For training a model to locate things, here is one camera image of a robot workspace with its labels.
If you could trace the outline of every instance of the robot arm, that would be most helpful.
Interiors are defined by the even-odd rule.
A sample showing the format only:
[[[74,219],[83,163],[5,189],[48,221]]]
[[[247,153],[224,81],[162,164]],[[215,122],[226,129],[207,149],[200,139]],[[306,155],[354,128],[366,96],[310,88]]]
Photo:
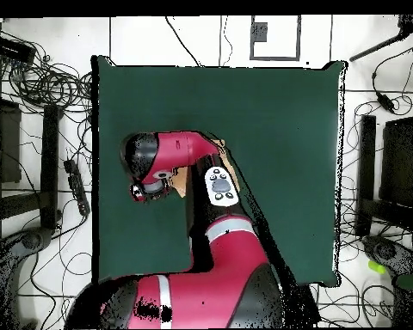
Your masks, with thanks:
[[[140,133],[124,140],[120,154],[135,201],[159,199],[175,168],[188,167],[193,265],[105,282],[110,293],[99,297],[109,299],[93,306],[99,328],[281,327],[282,293],[218,146],[191,131]],[[80,298],[74,306],[86,307]],[[88,314],[79,311],[71,308],[67,327]]]

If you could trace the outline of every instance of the gray button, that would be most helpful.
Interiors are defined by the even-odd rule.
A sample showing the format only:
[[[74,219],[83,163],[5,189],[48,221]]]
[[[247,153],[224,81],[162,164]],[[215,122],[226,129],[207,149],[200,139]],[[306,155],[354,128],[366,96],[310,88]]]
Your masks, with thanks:
[[[231,190],[231,185],[227,180],[216,180],[213,182],[212,189],[215,193],[226,193]]]

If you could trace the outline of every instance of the black cable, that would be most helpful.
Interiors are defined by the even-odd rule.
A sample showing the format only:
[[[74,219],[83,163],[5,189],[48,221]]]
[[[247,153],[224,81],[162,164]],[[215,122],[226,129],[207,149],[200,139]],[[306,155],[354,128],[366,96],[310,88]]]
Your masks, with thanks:
[[[63,304],[61,305],[61,316],[60,316],[56,321],[54,321],[53,324],[52,324],[50,327],[48,327],[46,330],[50,330],[50,329],[53,328],[53,326],[54,326],[55,324],[57,324],[61,319],[64,319],[64,318],[65,318],[64,315],[66,314],[67,309],[69,308],[69,305],[67,305],[67,307],[64,308],[64,303],[65,303],[65,302],[69,303],[69,302],[70,302],[70,299],[69,299],[69,298],[65,298],[65,300],[63,301]]]
[[[396,58],[396,57],[399,57],[399,56],[401,56],[401,55],[403,55],[403,54],[405,54],[406,52],[409,52],[409,51],[413,51],[413,46],[412,46],[411,48],[406,49],[405,51],[402,51],[402,52],[400,52],[400,53],[398,53],[398,54],[396,54],[396,55],[394,55],[394,56],[391,56],[391,57],[386,58],[385,60],[381,61],[381,62],[376,66],[376,68],[375,68],[375,70],[374,70],[374,72],[373,72],[373,74],[372,74],[372,86],[373,86],[373,90],[375,91],[376,96],[378,97],[378,102],[379,102],[379,104],[380,104],[385,110],[389,111],[390,113],[394,113],[394,114],[396,114],[396,115],[405,115],[405,114],[407,114],[408,112],[407,112],[407,113],[395,113],[395,110],[398,110],[398,109],[399,109],[399,102],[398,102],[398,107],[395,107],[395,105],[394,105],[395,99],[391,100],[387,95],[384,95],[384,94],[380,93],[380,92],[376,89],[375,79],[376,79],[376,76],[377,76],[378,68],[379,68],[382,64],[384,64],[385,62],[387,62],[387,61],[389,61],[389,60],[391,60],[391,59],[394,59],[394,58]],[[407,81],[406,81],[406,83],[405,83],[405,85],[404,85],[404,89],[403,89],[403,91],[401,92],[401,96],[400,96],[400,97],[402,98],[402,100],[404,100],[405,102],[407,102],[407,99],[409,100],[409,102],[410,102],[410,110],[411,110],[411,107],[413,106],[413,104],[412,104],[412,102],[411,102],[411,98],[408,97],[408,96],[406,96],[406,95],[404,95],[404,91],[405,91],[405,88],[407,87],[407,84],[408,84],[408,82],[409,82],[409,80],[410,80],[410,75],[411,75],[411,69],[412,69],[412,68],[413,68],[413,62],[411,63],[411,67],[410,67],[410,70],[409,70],[409,75],[408,75],[408,77],[407,77]]]
[[[31,145],[32,145],[32,147],[34,148],[36,154],[42,156],[41,152],[39,152],[39,151],[36,149],[34,142],[26,142],[26,143],[22,143],[22,144],[18,144],[18,145],[19,145],[19,146],[23,146],[23,145],[28,145],[28,144],[31,144]]]
[[[372,285],[368,286],[366,289],[364,289],[364,290],[362,291],[362,295],[361,295],[362,312],[363,312],[363,314],[364,314],[364,316],[365,316],[365,318],[366,318],[367,324],[368,324],[370,327],[374,327],[374,326],[372,325],[372,322],[370,322],[370,320],[369,320],[369,318],[368,318],[368,316],[371,315],[371,314],[367,312],[366,303],[365,303],[366,300],[365,300],[364,297],[365,297],[365,295],[366,295],[366,292],[368,292],[370,289],[375,288],[375,287],[380,288],[381,290],[386,290],[386,291],[390,292],[392,295],[394,295],[394,293],[393,293],[392,290],[390,290],[388,287],[383,286],[382,284],[372,284]],[[381,307],[381,309],[383,309],[383,307],[386,307],[387,309],[389,309],[389,307],[388,307],[383,301],[381,301],[381,302],[379,303],[379,306]],[[374,310],[374,313],[375,313],[374,316],[376,316],[376,312],[380,312],[383,316],[385,316],[386,318],[392,320],[392,314],[391,314],[391,311],[390,311],[390,310],[389,310],[389,312],[385,313],[384,310],[383,310],[383,311],[379,311],[379,310],[377,310],[375,307],[373,307],[373,306],[371,306],[371,305],[370,305],[370,307]]]
[[[41,292],[42,294],[48,296],[49,298],[51,298],[51,299],[53,300],[53,307],[52,307],[49,315],[45,318],[45,320],[44,320],[43,323],[41,324],[40,330],[43,330],[43,328],[44,328],[45,325],[46,325],[47,319],[49,319],[49,317],[50,317],[50,316],[52,315],[52,313],[53,313],[53,310],[55,310],[55,308],[56,308],[56,306],[57,306],[57,301],[56,301],[55,298],[52,297],[50,294],[48,294],[47,292],[43,291],[43,290],[35,283],[35,281],[34,281],[34,271],[35,271],[35,268],[37,267],[38,259],[39,259],[39,255],[38,255],[38,252],[37,252],[37,254],[35,255],[35,264],[34,264],[34,267],[32,268],[32,271],[31,271],[31,274],[30,274],[30,278],[29,278],[29,279],[31,280],[31,283],[32,283],[32,285],[34,286],[35,289],[37,289],[39,292]]]
[[[170,21],[169,21],[169,17],[165,16],[165,21],[167,22],[167,24],[170,26],[171,30],[173,31],[173,33],[175,34],[175,36],[177,37],[177,40],[179,40],[179,43],[181,43],[181,45],[183,46],[183,48],[185,49],[185,51],[187,51],[187,53],[191,56],[191,58],[195,61],[196,65],[198,67],[201,66],[201,64],[197,61],[196,58],[194,58],[193,54],[188,50],[188,48],[183,44],[183,42],[181,41],[181,38],[179,38],[179,35],[177,34],[177,31],[175,30],[175,28],[171,25]]]
[[[230,59],[231,59],[231,56],[232,56],[232,44],[231,44],[230,40],[228,40],[228,37],[226,36],[226,25],[227,25],[227,23],[228,23],[228,17],[229,17],[229,15],[226,16],[226,20],[225,20],[224,37],[225,37],[226,41],[228,42],[228,44],[229,44],[230,47],[231,47],[231,52],[230,52],[230,55],[228,56],[228,59],[226,60],[226,62],[224,62],[224,63],[222,64],[222,66],[225,66],[228,62],[230,62]]]
[[[31,186],[32,191],[34,192],[34,194],[35,194],[35,196],[36,196],[36,198],[37,198],[38,206],[39,206],[39,209],[40,209],[40,208],[41,208],[40,195],[39,195],[39,194],[37,193],[37,191],[35,190],[34,184],[32,183],[31,179],[29,178],[29,175],[28,175],[28,172],[26,171],[26,169],[25,169],[25,168],[23,167],[23,165],[22,165],[18,160],[16,160],[13,156],[9,155],[8,153],[6,153],[5,151],[3,151],[2,149],[0,149],[0,151],[1,151],[2,153],[4,153],[6,156],[8,156],[9,158],[11,158],[12,160],[14,160],[15,162],[17,162],[17,163],[20,165],[20,167],[23,169],[24,174],[26,175],[26,178],[28,179],[29,185]],[[9,244],[14,244],[14,243],[16,243],[16,241],[10,241],[9,239],[10,239],[10,238],[14,238],[15,236],[21,235],[21,234],[22,234],[22,232],[21,232],[21,231],[18,231],[18,232],[14,233],[14,234],[8,235],[6,238],[0,239],[0,244],[5,243],[6,241],[7,241]]]
[[[40,114],[40,115],[43,115],[42,112],[33,111],[33,113],[38,113],[38,114]],[[90,129],[90,127],[86,128],[86,130],[84,130],[83,135],[84,135],[85,132],[87,132],[89,129]],[[91,161],[91,157],[86,156],[86,155],[81,151],[82,148],[85,148],[88,152],[91,153],[91,151],[86,148],[86,145],[84,145],[83,147],[77,149],[77,147],[75,147],[75,145],[73,145],[73,144],[69,141],[69,139],[64,136],[64,134],[63,134],[61,131],[59,131],[59,135],[60,135],[70,146],[72,146],[72,147],[77,151],[77,152],[76,152],[77,154],[79,154],[79,155],[81,155],[81,156],[83,156],[83,157],[85,158],[86,164],[89,166],[89,165],[90,165],[90,161]],[[32,136],[32,135],[29,135],[29,136],[32,137],[32,138],[40,138],[40,137]],[[33,145],[33,147],[34,147],[35,151],[36,151],[38,154],[40,154],[40,152],[38,152],[38,150],[35,148],[34,145]]]
[[[87,219],[88,219],[87,217],[84,217],[78,225],[76,225],[75,227],[73,227],[73,228],[71,228],[71,229],[66,230],[65,232],[61,233],[61,235],[67,234],[67,233],[69,233],[70,231],[73,231],[74,229],[77,229],[77,228],[81,227],[81,226],[87,221]],[[59,235],[53,236],[53,237],[52,237],[52,240],[54,240],[54,239],[56,239],[56,238],[58,238],[58,237],[59,237]],[[71,240],[71,238],[69,238],[69,240],[64,244],[64,246],[61,247],[61,250],[63,250],[63,249],[65,248],[65,246],[67,246],[67,244],[69,243],[70,240]],[[55,255],[53,255],[53,257],[52,257],[49,261],[47,261],[47,262],[45,263],[45,265],[43,265],[43,267],[41,267],[37,272],[34,273],[34,276],[35,276],[37,273],[39,273],[44,267],[46,267],[50,262],[52,262],[58,255],[59,255],[58,252],[57,252]],[[20,290],[20,289],[21,289],[25,284],[27,284],[29,281],[30,281],[30,278],[27,279],[25,282],[23,282],[23,283],[19,286],[18,290]]]
[[[37,215],[36,217],[33,217],[32,219],[28,220],[25,222],[25,224],[22,226],[22,230],[24,230],[24,228],[26,227],[26,225],[28,225],[30,222],[33,222],[33,220],[35,220],[37,217],[40,217],[40,215]]]
[[[69,201],[65,204],[65,207],[66,207],[67,204],[69,204],[71,201],[76,201],[76,200],[75,200],[75,199],[69,200]],[[63,216],[61,217],[61,226],[63,225],[63,217],[64,217],[64,213],[63,213]],[[65,271],[68,272],[68,273],[71,273],[71,274],[73,274],[73,275],[75,275],[75,276],[83,276],[83,275],[86,275],[86,274],[90,273],[90,271],[88,271],[88,272],[86,272],[86,273],[76,273],[76,272],[72,272],[71,270],[69,270],[69,269],[67,268],[67,266],[69,265],[70,261],[69,261],[69,263],[66,265],[65,262],[63,261],[63,257],[61,256],[61,250],[62,250],[62,247],[61,247],[61,235],[62,235],[62,234],[59,234],[59,235],[58,235],[58,239],[59,239],[59,260],[61,261],[61,264],[62,264],[63,267],[65,268]]]
[[[67,273],[67,272],[69,272],[69,273],[72,273],[73,275],[78,275],[78,276],[83,276],[83,275],[86,275],[86,274],[89,274],[89,273],[91,273],[92,272],[92,269],[90,268],[87,272],[84,272],[84,273],[75,273],[75,272],[72,272],[70,269],[69,269],[69,264],[76,258],[76,257],[79,257],[80,255],[87,255],[87,256],[89,256],[90,258],[92,258],[92,255],[91,254],[88,254],[88,253],[86,253],[86,252],[80,252],[80,253],[77,253],[77,254],[75,254],[70,260],[69,260],[69,262],[67,263],[67,265],[65,265],[65,271],[63,272],[63,279],[61,280],[61,293],[63,294],[63,297],[65,296],[65,287],[64,287],[64,285],[65,285],[65,274]],[[66,299],[63,299],[63,303],[62,303],[62,306],[61,306],[61,318],[63,319],[63,321],[65,322],[65,312],[67,311],[67,309],[70,307],[70,300],[68,299],[68,298],[66,298]]]
[[[339,272],[339,273],[340,273],[345,279],[347,279],[347,280],[350,282],[351,285],[354,286],[354,288],[355,288],[355,290],[356,290],[356,292],[357,292],[357,295],[354,296],[354,297],[356,297],[356,299],[357,299],[358,317],[357,317],[356,319],[354,319],[354,318],[352,317],[352,315],[350,315],[350,313],[349,313],[347,310],[345,310],[344,308],[342,308],[340,305],[336,305],[336,304],[335,304],[335,301],[332,300],[331,297],[329,296],[326,288],[324,288],[324,290],[326,291],[326,295],[327,295],[327,297],[329,298],[329,300],[331,301],[331,304],[326,305],[326,306],[324,306],[323,308],[320,308],[319,311],[321,311],[321,310],[323,310],[323,309],[326,309],[326,308],[328,308],[329,306],[332,306],[332,305],[337,306],[340,310],[342,310],[342,311],[344,311],[346,314],[348,314],[348,316],[350,316],[350,318],[351,318],[352,320],[351,320],[351,321],[345,321],[345,320],[334,320],[334,321],[330,321],[329,319],[324,318],[326,321],[329,321],[330,323],[333,323],[333,324],[342,323],[342,322],[343,322],[343,323],[346,323],[346,324],[356,324],[356,325],[358,325],[359,327],[362,327],[362,325],[358,323],[358,320],[359,320],[360,317],[361,317],[360,305],[359,305],[360,291],[358,290],[358,287],[356,287],[356,285],[352,282],[352,280],[350,280],[350,278],[348,278],[346,275],[344,275],[344,274],[341,273],[341,272]]]
[[[409,112],[411,111],[411,108],[413,108],[413,103],[411,102],[411,99],[410,99],[410,102],[408,102],[408,101],[406,100],[407,98],[408,98],[408,97],[404,95],[404,90],[403,90],[403,92],[401,93],[401,96],[392,99],[392,102],[393,102],[394,105],[395,105],[395,110],[398,110],[398,109],[400,108],[399,100],[405,101],[405,102],[408,104],[408,106],[409,106],[409,109],[408,109],[408,111],[407,111],[406,113],[400,113],[399,115],[405,115],[405,114],[407,114],[407,113],[409,113]],[[361,121],[360,121],[360,120],[357,121],[356,118],[362,117],[362,116],[364,116],[364,115],[369,115],[369,114],[375,112],[376,110],[378,110],[379,108],[382,107],[381,105],[375,106],[376,103],[377,103],[377,101],[364,102],[364,103],[361,103],[358,107],[355,108],[355,110],[354,110],[354,123],[353,123],[353,125],[350,127],[350,129],[348,130],[348,134],[347,134],[346,139],[345,139],[345,143],[349,146],[349,150],[346,150],[346,151],[343,153],[343,156],[348,155],[348,154],[351,154],[351,153],[353,153],[354,151],[358,151],[358,150],[359,150],[359,149],[358,149],[358,146],[359,146],[359,142],[360,142],[360,132],[359,132],[358,126],[359,126],[359,124],[360,124]],[[368,107],[368,110],[364,110],[364,111],[363,111],[363,110],[362,110],[363,107]],[[352,143],[353,141],[351,142],[351,137],[353,136],[353,134],[355,135],[354,143]],[[348,167],[353,166],[353,165],[354,165],[356,162],[358,162],[358,161],[359,161],[359,158],[356,158],[355,160],[353,160],[353,161],[350,162],[349,164],[344,165],[344,166],[343,166],[343,169],[342,169],[343,173],[345,172],[345,170],[346,170]],[[346,182],[345,182],[345,181],[347,181],[347,180],[349,180],[349,181],[351,182],[351,186],[350,186],[350,184],[348,184],[348,186],[346,186]],[[341,226],[346,226],[346,225],[347,225],[347,226],[349,226],[352,230],[351,230],[350,232],[348,232],[346,229],[343,229],[343,230],[342,230],[342,239],[341,239],[341,243],[340,243],[340,249],[345,248],[345,247],[352,247],[352,248],[356,249],[356,251],[357,251],[357,252],[356,252],[356,256],[355,256],[354,258],[339,261],[340,264],[345,264],[346,262],[349,262],[349,261],[351,261],[351,260],[355,260],[355,259],[360,255],[360,252],[364,253],[364,250],[359,247],[359,244],[361,244],[361,238],[360,238],[360,237],[356,237],[356,236],[354,235],[354,228],[355,228],[355,226],[352,225],[352,223],[355,223],[355,220],[351,221],[351,219],[348,219],[348,218],[347,218],[348,216],[357,217],[357,216],[359,215],[359,214],[355,211],[355,209],[354,209],[354,207],[353,207],[353,205],[354,205],[355,202],[357,201],[357,198],[356,198],[356,196],[355,196],[355,192],[357,191],[357,188],[355,187],[355,181],[354,181],[354,179],[352,179],[351,177],[343,174],[343,175],[342,175],[342,190],[347,191],[347,192],[350,192],[350,193],[352,194],[352,198],[351,198],[351,199],[343,199],[343,200],[342,200],[342,201],[349,201],[350,203],[349,203],[349,204],[346,204],[346,203],[343,203],[343,202],[342,202],[342,207],[343,207],[343,209],[344,209],[344,212],[342,213],[342,221],[343,221],[343,223],[341,224]],[[398,237],[399,237],[399,240],[400,240],[400,239],[402,239],[402,237],[403,237],[404,235],[408,235],[408,234],[409,234],[409,233],[404,233],[404,230],[403,230],[403,232],[400,233],[400,234],[386,235],[385,232],[391,227],[391,225],[390,225],[388,222],[380,221],[380,220],[373,219],[373,218],[370,218],[370,217],[367,217],[367,219],[368,219],[368,221],[369,221],[370,223],[379,223],[379,224],[381,224],[381,225],[384,225],[384,228],[379,232],[379,234],[380,234],[381,236],[385,236],[385,237],[398,236]],[[342,274],[341,272],[340,272],[340,274],[341,274],[342,276],[344,276],[344,277],[354,286],[353,282],[352,282],[349,278],[347,278],[347,277],[346,277],[344,274]],[[328,298],[331,300],[331,304],[326,305],[326,306],[323,306],[322,308],[320,308],[320,310],[325,309],[325,308],[327,308],[328,306],[337,306],[339,309],[343,310],[343,308],[342,308],[342,306],[339,304],[339,302],[340,302],[342,299],[346,298],[346,297],[354,297],[354,298],[356,298],[356,300],[357,300],[357,305],[355,305],[355,306],[357,306],[357,307],[358,307],[358,310],[360,311],[360,304],[359,304],[360,292],[358,291],[358,288],[357,288],[356,286],[354,286],[354,288],[355,288],[355,291],[356,291],[356,295],[343,296],[343,297],[338,298],[338,299],[335,300],[335,301],[331,300],[330,296],[328,295]],[[384,290],[389,290],[389,289],[386,288],[385,286],[382,286],[381,288],[383,288]],[[380,310],[377,309],[377,308],[375,308],[371,303],[367,302],[367,301],[364,299],[364,292],[363,292],[363,295],[362,295],[362,298],[361,298],[361,306],[362,306],[363,311],[366,311],[366,306],[368,306],[368,307],[371,307],[371,308],[372,308],[372,310],[373,310],[373,312],[374,312],[375,314],[376,314],[376,313],[381,313],[383,316],[389,317],[389,314],[388,314],[389,306],[388,306],[385,302],[382,302],[382,301],[381,301],[381,302],[379,303]],[[364,315],[366,316],[367,323],[370,325],[370,320],[368,320],[367,312],[365,312]],[[351,320],[351,321],[330,321],[330,320],[328,320],[328,319],[326,319],[326,318],[323,318],[323,317],[322,317],[322,319],[323,319],[323,320],[322,320],[323,322],[329,323],[329,327],[331,327],[331,326],[344,327],[343,325],[340,325],[340,324],[343,324],[343,323],[348,324],[348,325],[352,325],[353,323],[358,324],[358,323],[357,323],[357,320],[356,320],[356,319],[357,319],[356,317],[355,317],[355,318],[352,318],[352,317],[351,317],[351,319],[353,319],[353,320]]]
[[[27,44],[35,50],[35,59],[30,66],[15,62],[6,64],[1,71],[1,80],[5,73],[8,73],[8,81],[15,95],[24,102],[34,107],[44,107],[47,104],[55,103],[64,110],[69,107],[78,106],[82,99],[89,99],[91,72],[80,76],[78,71],[67,64],[48,64],[49,56],[38,43],[22,40],[12,34],[1,32],[14,40]],[[38,48],[41,48],[44,55],[41,56]],[[0,58],[0,63],[8,62],[6,58]]]
[[[69,239],[67,240],[67,242],[65,243],[65,245],[60,249],[60,251],[69,243],[69,241],[72,239],[72,237],[73,237],[73,236],[75,235],[75,233],[77,232],[77,229],[78,229],[78,228],[79,228],[79,225],[75,228],[74,232],[73,232],[72,235],[69,237]],[[47,292],[44,292],[43,290],[41,290],[41,289],[35,284],[35,282],[34,282],[34,276],[35,276],[35,274],[37,274],[42,268],[44,268],[44,267],[46,266],[46,265],[44,265],[44,266],[41,267],[41,269],[39,269],[37,272],[34,272],[34,271],[35,271],[35,267],[37,266],[37,263],[38,263],[38,253],[36,254],[35,265],[34,265],[32,271],[31,271],[30,281],[31,281],[32,285],[33,285],[38,291],[40,291],[41,293],[45,294],[46,296],[51,297],[51,299],[53,300],[53,307],[52,307],[51,311],[49,312],[48,316],[47,316],[47,317],[45,318],[45,320],[43,321],[43,324],[41,325],[40,330],[43,330],[43,328],[44,328],[47,320],[51,317],[53,311],[54,311],[55,308],[57,307],[57,302],[56,302],[55,298],[54,298],[52,295],[48,294]]]

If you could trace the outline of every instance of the dark green cloth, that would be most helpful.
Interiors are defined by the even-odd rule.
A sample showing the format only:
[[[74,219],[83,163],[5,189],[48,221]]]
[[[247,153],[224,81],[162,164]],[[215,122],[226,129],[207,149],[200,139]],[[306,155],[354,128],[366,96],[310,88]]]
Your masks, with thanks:
[[[190,266],[185,200],[174,192],[133,203],[120,142],[137,131],[203,131],[225,140],[298,282],[335,285],[342,67],[115,67],[99,57],[100,277]]]

